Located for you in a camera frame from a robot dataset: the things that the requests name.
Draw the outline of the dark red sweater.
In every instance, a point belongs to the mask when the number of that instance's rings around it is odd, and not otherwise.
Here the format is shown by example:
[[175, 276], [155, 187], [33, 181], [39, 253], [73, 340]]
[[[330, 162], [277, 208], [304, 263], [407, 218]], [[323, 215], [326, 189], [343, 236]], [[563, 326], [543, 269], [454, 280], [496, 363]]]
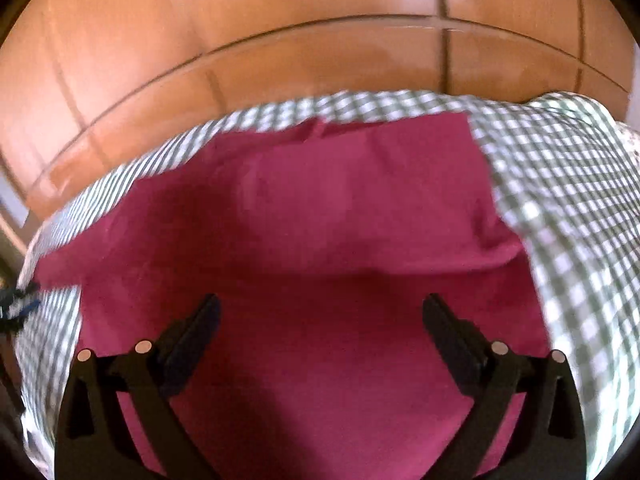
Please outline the dark red sweater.
[[36, 279], [79, 287], [79, 341], [101, 356], [219, 298], [172, 407], [226, 479], [421, 477], [471, 406], [424, 330], [429, 294], [488, 339], [549, 351], [463, 113], [218, 133]]

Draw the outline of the floral patterned pillow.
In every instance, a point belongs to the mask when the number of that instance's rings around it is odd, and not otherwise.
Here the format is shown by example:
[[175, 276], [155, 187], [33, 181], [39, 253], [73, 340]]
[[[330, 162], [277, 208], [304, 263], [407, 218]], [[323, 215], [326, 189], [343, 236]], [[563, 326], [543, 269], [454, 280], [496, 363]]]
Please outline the floral patterned pillow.
[[627, 152], [640, 168], [640, 132], [624, 122], [617, 123], [617, 130]]

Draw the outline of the green white checkered bedspread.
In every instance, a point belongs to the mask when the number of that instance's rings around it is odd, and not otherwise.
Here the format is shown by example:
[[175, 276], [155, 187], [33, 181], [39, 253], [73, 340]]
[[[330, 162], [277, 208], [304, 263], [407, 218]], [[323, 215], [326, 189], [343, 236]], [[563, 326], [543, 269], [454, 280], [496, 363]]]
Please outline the green white checkered bedspread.
[[552, 344], [570, 361], [585, 419], [587, 474], [614, 464], [639, 417], [639, 165], [600, 102], [552, 92], [522, 104], [434, 91], [341, 91], [258, 104], [204, 122], [118, 166], [43, 223], [20, 273], [110, 212], [134, 182], [183, 165], [217, 134], [310, 118], [375, 122], [468, 115], [508, 226], [524, 236]]

